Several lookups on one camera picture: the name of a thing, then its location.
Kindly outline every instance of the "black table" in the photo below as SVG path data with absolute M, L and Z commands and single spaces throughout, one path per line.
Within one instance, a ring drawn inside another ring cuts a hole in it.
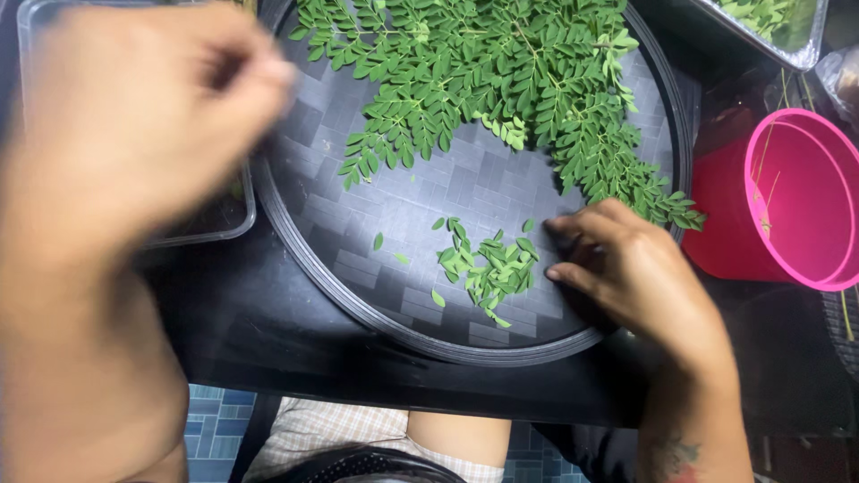
M 260 211 L 232 241 L 141 260 L 189 381 L 450 413 L 635 426 L 660 354 L 621 331 L 570 358 L 514 369 L 436 361 L 353 321 L 307 278 Z M 750 432 L 847 435 L 850 378 L 815 290 L 702 274 L 728 324 Z

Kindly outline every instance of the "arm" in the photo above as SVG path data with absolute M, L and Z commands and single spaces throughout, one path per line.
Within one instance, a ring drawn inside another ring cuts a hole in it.
M 126 264 L 230 177 L 293 70 L 228 5 L 69 10 L 38 60 L 0 172 L 3 480 L 185 481 L 186 380 Z
M 639 431 L 638 479 L 751 483 L 730 341 L 716 306 L 670 235 L 616 199 L 551 220 L 549 227 L 580 236 L 579 254 L 599 245 L 603 255 L 598 272 L 561 263 L 546 276 L 589 294 L 670 358 L 650 391 Z

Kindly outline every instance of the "pile of leaves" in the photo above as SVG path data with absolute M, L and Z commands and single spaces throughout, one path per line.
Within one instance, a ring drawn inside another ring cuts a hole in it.
M 638 42 L 626 0 L 298 0 L 289 37 L 310 36 L 309 60 L 379 81 L 364 106 L 363 132 L 349 135 L 344 187 L 381 164 L 410 168 L 419 153 L 450 149 L 462 122 L 481 119 L 514 150 L 550 146 L 566 194 L 593 203 L 617 197 L 653 222 L 701 229 L 704 216 L 667 177 L 632 152 L 640 132 L 620 83 L 618 59 Z
M 522 293 L 534 284 L 531 269 L 534 262 L 539 261 L 539 255 L 534 245 L 525 237 L 516 238 L 516 243 L 507 247 L 501 243 L 504 230 L 498 230 L 494 238 L 486 238 L 480 242 L 479 248 L 472 252 L 472 243 L 466 235 L 466 229 L 457 217 L 439 218 L 432 229 L 447 225 L 451 232 L 454 245 L 436 252 L 438 263 L 444 268 L 445 275 L 452 284 L 457 283 L 463 273 L 466 274 L 466 290 L 474 305 L 484 310 L 486 315 L 501 327 L 510 327 L 510 323 L 498 317 L 492 310 L 512 293 Z M 528 219 L 522 231 L 528 232 L 533 228 L 533 220 Z M 482 256 L 486 259 L 483 266 L 475 265 L 475 258 Z M 442 296 L 432 290 L 432 298 L 444 307 Z
M 723 10 L 769 42 L 787 25 L 795 4 L 796 0 L 719 0 Z

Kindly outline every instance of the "pink bucket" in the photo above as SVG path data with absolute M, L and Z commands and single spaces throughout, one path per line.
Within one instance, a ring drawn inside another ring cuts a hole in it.
M 859 283 L 859 152 L 819 115 L 777 111 L 696 159 L 692 197 L 709 218 L 682 246 L 710 275 L 827 291 Z

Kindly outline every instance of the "plastic container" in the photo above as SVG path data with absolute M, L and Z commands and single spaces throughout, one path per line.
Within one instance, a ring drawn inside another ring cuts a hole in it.
M 182 2 L 190 5 L 194 2 Z M 148 0 L 27 0 L 18 8 L 18 48 L 21 60 L 21 94 L 24 103 L 24 120 L 27 121 L 27 89 L 32 75 L 32 56 L 39 33 L 51 24 L 62 9 L 77 5 L 145 8 L 157 5 Z M 145 244 L 145 248 L 171 247 L 189 243 L 228 240 L 248 231 L 256 220 L 256 204 L 251 184 L 251 171 L 246 165 L 234 182 L 225 187 L 209 204 L 193 216 L 165 229 Z
M 682 246 L 705 272 L 826 291 L 859 283 L 859 152 L 829 121 L 777 111 L 693 172 L 710 218 Z

